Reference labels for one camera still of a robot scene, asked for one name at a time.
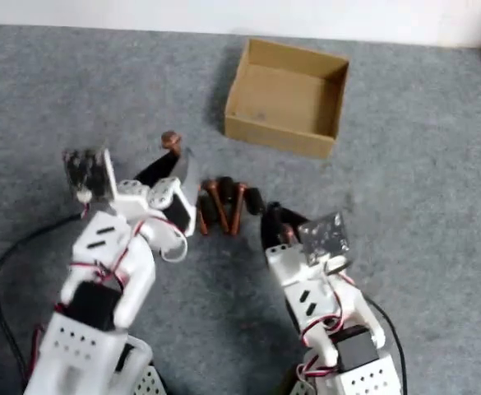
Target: cardboard box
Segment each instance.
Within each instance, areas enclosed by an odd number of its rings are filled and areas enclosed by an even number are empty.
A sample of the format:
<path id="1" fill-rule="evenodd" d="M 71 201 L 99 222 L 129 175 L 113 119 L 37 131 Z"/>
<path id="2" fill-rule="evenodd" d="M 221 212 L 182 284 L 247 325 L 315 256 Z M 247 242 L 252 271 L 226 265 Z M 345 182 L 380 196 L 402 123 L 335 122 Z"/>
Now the cardboard box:
<path id="1" fill-rule="evenodd" d="M 339 132 L 348 60 L 250 39 L 225 106 L 225 135 L 326 158 Z"/>

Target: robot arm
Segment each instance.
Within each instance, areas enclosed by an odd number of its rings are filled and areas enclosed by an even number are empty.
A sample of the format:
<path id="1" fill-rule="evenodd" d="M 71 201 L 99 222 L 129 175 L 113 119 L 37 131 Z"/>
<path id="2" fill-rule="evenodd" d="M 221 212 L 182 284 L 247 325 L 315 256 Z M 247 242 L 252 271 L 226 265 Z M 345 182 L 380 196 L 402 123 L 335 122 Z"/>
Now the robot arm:
<path id="1" fill-rule="evenodd" d="M 261 238 L 294 326 L 309 348 L 296 379 L 282 393 L 399 395 L 384 330 L 346 275 L 349 249 L 342 215 L 308 221 L 272 203 L 261 219 Z"/>
<path id="2" fill-rule="evenodd" d="M 155 253 L 170 262 L 187 254 L 198 187 L 192 153 L 170 151 L 118 185 L 106 150 L 64 160 L 76 197 L 114 212 L 98 211 L 74 243 L 25 395 L 165 395 L 151 348 L 127 330 L 155 282 Z"/>

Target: wire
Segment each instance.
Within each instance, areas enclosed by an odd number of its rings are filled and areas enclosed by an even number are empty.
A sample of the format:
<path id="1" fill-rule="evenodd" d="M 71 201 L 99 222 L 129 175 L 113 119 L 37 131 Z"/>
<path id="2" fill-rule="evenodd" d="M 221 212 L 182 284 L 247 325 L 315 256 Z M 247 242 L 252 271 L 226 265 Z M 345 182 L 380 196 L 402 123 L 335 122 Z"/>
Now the wire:
<path id="1" fill-rule="evenodd" d="M 34 333 L 32 334 L 32 350 L 30 352 L 30 370 L 29 375 L 34 373 L 35 364 L 37 363 L 37 358 L 39 355 L 39 341 L 41 334 L 44 333 L 44 328 L 42 325 L 35 325 Z"/>
<path id="2" fill-rule="evenodd" d="M 352 263 L 354 263 L 353 261 L 351 260 L 347 260 L 346 262 L 344 262 L 342 265 L 340 265 L 339 267 L 336 267 L 335 269 L 332 269 L 328 272 L 326 272 L 326 277 L 329 277 L 329 276 L 332 276 L 334 274 L 339 274 L 341 273 L 343 270 L 347 269 L 348 267 L 352 266 Z"/>
<path id="3" fill-rule="evenodd" d="M 7 260 L 21 247 L 24 247 L 26 244 L 28 244 L 30 241 L 33 239 L 38 238 L 39 236 L 46 235 L 47 233 L 56 230 L 57 228 L 60 228 L 70 222 L 73 221 L 79 221 L 81 219 L 82 214 L 74 214 L 72 216 L 68 216 L 66 218 L 63 218 L 62 220 L 55 222 L 54 224 L 44 226 L 26 237 L 18 240 L 15 242 L 1 257 L 0 257 L 0 272 L 2 270 L 2 267 L 4 264 L 7 262 Z M 1 298 L 0 298 L 0 325 L 2 332 L 4 333 L 5 338 L 8 341 L 8 345 L 10 346 L 10 349 L 12 350 L 12 353 L 14 357 L 16 358 L 16 363 L 17 363 L 17 369 L 19 370 L 19 375 L 21 376 L 21 387 L 25 388 L 27 380 L 28 380 L 28 368 L 26 366 L 26 361 L 25 358 L 21 352 L 21 349 L 19 348 L 19 345 L 17 344 L 17 341 L 15 337 L 13 336 L 12 330 L 10 329 L 10 326 L 7 323 L 6 318 L 4 317 L 4 312 L 2 311 L 2 306 L 1 306 Z"/>
<path id="4" fill-rule="evenodd" d="M 339 276 L 345 280 L 348 284 L 351 286 L 355 287 L 358 289 L 358 287 L 355 285 L 355 281 L 352 280 L 350 277 L 339 274 Z M 406 360 L 405 360 L 405 351 L 403 350 L 403 345 L 401 344 L 401 340 L 399 339 L 399 335 L 397 334 L 397 331 L 395 330 L 395 325 L 386 313 L 386 311 L 375 301 L 373 301 L 372 298 L 370 298 L 368 295 L 366 295 L 364 292 L 361 291 L 363 294 L 364 300 L 366 300 L 369 304 L 373 306 L 375 310 L 379 312 L 379 314 L 385 319 L 386 323 L 390 327 L 391 334 L 394 337 L 394 342 L 395 345 L 397 346 L 397 351 L 399 352 L 399 361 L 401 365 L 401 382 L 402 382 L 402 387 L 403 387 L 403 395 L 408 395 L 408 378 L 407 378 L 407 373 L 406 373 Z"/>

